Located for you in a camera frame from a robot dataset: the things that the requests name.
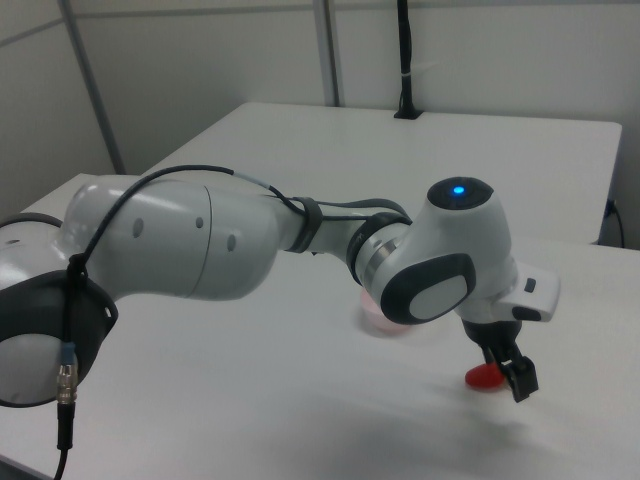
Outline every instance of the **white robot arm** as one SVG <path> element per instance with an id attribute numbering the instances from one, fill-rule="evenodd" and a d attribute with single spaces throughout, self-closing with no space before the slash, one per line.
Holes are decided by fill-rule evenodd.
<path id="1" fill-rule="evenodd" d="M 106 176 L 85 185 L 60 228 L 29 215 L 0 223 L 0 405 L 55 398 L 65 338 L 75 343 L 82 380 L 119 298 L 240 298 L 262 282 L 279 250 L 335 255 L 394 322 L 424 323 L 456 309 L 516 401 L 537 389 L 515 337 L 523 320 L 551 318 L 559 279 L 514 261 L 502 206 L 485 183 L 437 183 L 411 222 L 389 201 L 318 204 L 155 180 L 122 204 L 94 245 L 71 309 L 70 260 L 137 180 Z"/>

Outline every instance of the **black cable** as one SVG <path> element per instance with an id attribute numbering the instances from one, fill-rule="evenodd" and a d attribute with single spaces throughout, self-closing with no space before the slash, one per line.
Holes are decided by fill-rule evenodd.
<path id="1" fill-rule="evenodd" d="M 615 214 L 618 219 L 618 227 L 620 228 L 620 247 L 626 248 L 624 244 L 624 228 L 622 228 L 622 218 L 620 217 L 620 212 L 618 211 L 618 207 L 616 207 L 615 203 L 611 207 L 611 213 Z"/>
<path id="2" fill-rule="evenodd" d="M 60 450 L 60 460 L 58 461 L 58 469 L 56 470 L 56 475 L 53 477 L 53 480 L 60 480 L 62 478 L 62 474 L 64 473 L 64 467 L 67 465 L 67 455 L 69 454 L 69 450 Z"/>

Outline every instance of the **white table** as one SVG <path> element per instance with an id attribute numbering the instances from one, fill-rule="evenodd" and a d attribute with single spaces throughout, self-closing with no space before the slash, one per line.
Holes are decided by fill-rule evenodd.
<path id="1" fill-rule="evenodd" d="M 498 193 L 512 233 L 587 244 L 600 235 L 620 133 L 608 122 L 435 113 L 402 121 L 384 110 L 248 103 L 152 170 L 222 165 L 286 195 L 384 197 L 411 215 L 436 181 L 472 176 Z"/>
<path id="2" fill-rule="evenodd" d="M 213 127 L 222 157 L 231 148 L 224 146 L 229 122 L 249 107 Z M 208 135 L 171 162 L 194 162 L 189 151 L 208 151 Z M 254 143 L 264 144 L 267 134 L 255 135 L 244 150 L 236 140 L 237 148 L 250 153 Z M 264 164 L 255 155 L 246 157 L 253 164 L 243 163 L 238 154 L 231 166 L 290 194 L 333 198 L 350 183 L 334 174 L 335 162 L 296 170 L 293 157 L 276 155 L 285 149 L 276 140 Z M 314 162 L 324 155 L 309 151 Z M 272 168 L 281 170 L 276 175 Z M 345 170 L 354 173 L 349 165 Z M 363 174 L 367 181 L 354 185 L 353 195 L 336 200 L 382 187 L 378 195 L 406 200 L 414 214 L 422 180 L 405 175 L 406 188 L 376 180 L 376 172 L 389 171 Z M 487 180 L 498 190 L 498 178 Z M 74 188 L 67 184 L 29 210 L 62 217 Z M 574 238 L 576 225 L 563 232 Z M 514 253 L 556 270 L 563 281 L 553 322 L 525 325 L 518 339 L 541 385 L 523 403 L 513 403 L 507 390 L 483 394 L 464 386 L 465 371 L 482 356 L 455 315 L 399 337 L 372 335 L 359 318 L 359 287 L 342 264 L 282 254 L 265 283 L 239 301 L 141 295 L 119 302 L 120 320 L 79 390 L 64 478 L 634 478 L 640 255 L 524 238 L 514 239 Z M 55 416 L 52 404 L 0 409 L 0 453 L 52 474 Z"/>

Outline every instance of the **black strap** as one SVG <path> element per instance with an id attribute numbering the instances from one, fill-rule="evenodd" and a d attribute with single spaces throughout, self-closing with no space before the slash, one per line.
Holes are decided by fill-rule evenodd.
<path id="1" fill-rule="evenodd" d="M 302 203 L 306 213 L 306 219 L 298 237 L 287 252 L 302 253 L 309 248 L 309 245 L 311 245 L 313 237 L 316 236 L 320 225 L 322 225 L 322 219 L 324 216 L 322 215 L 320 206 L 313 198 L 294 197 L 293 200 Z"/>

